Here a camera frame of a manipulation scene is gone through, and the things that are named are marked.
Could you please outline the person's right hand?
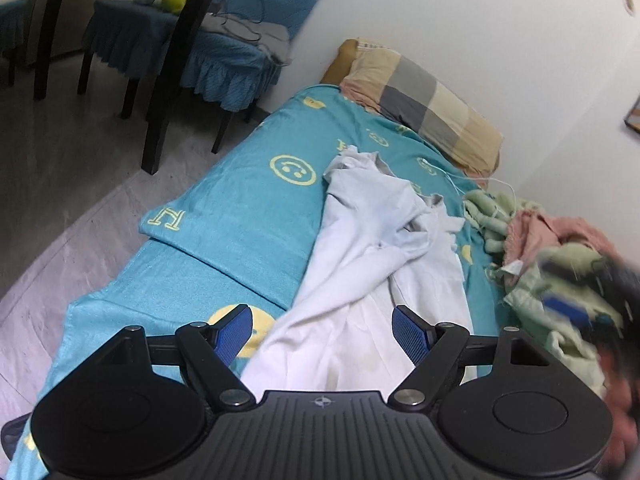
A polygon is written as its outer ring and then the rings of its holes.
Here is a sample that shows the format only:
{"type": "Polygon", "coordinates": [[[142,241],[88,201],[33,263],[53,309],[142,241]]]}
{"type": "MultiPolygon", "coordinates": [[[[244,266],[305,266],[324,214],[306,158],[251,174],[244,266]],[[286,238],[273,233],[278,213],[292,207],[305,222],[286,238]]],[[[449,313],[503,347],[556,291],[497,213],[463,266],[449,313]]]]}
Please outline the person's right hand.
{"type": "Polygon", "coordinates": [[[611,348],[598,347],[604,374],[603,402],[612,415],[610,442],[602,458],[606,474],[618,474],[639,446],[639,352],[618,356],[611,348]]]}

